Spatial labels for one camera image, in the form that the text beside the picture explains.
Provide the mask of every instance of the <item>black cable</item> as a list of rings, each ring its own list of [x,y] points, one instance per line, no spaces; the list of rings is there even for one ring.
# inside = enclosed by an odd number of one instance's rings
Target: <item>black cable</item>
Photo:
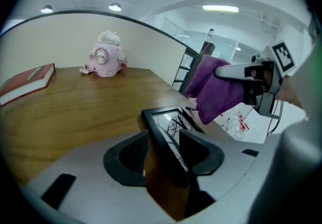
[[[278,124],[280,123],[281,118],[282,118],[283,106],[284,106],[284,102],[282,102],[282,103],[281,103],[281,110],[280,110],[280,115],[279,115],[279,118],[278,118],[277,124],[276,124],[276,126],[273,128],[273,130],[272,130],[272,131],[270,131],[270,132],[268,133],[268,135],[271,135],[271,134],[275,131],[275,129],[277,128]]]
[[[277,109],[278,102],[279,102],[279,101],[277,101],[277,102],[276,102],[276,106],[275,106],[275,109],[274,109],[273,115],[275,114],[275,111],[276,111],[276,109]],[[272,124],[272,120],[273,120],[273,118],[271,118],[270,124],[269,124],[269,126],[268,126],[267,133],[266,133],[266,137],[268,136],[268,133],[269,133],[269,130],[270,130],[270,127],[271,127],[271,124]]]

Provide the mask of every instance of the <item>framed picture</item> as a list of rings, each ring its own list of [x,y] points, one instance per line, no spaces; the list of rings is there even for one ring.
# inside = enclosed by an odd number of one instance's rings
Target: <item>framed picture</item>
[[[190,173],[180,154],[179,132],[202,129],[180,106],[142,110],[141,115],[169,178],[177,187],[187,187]]]

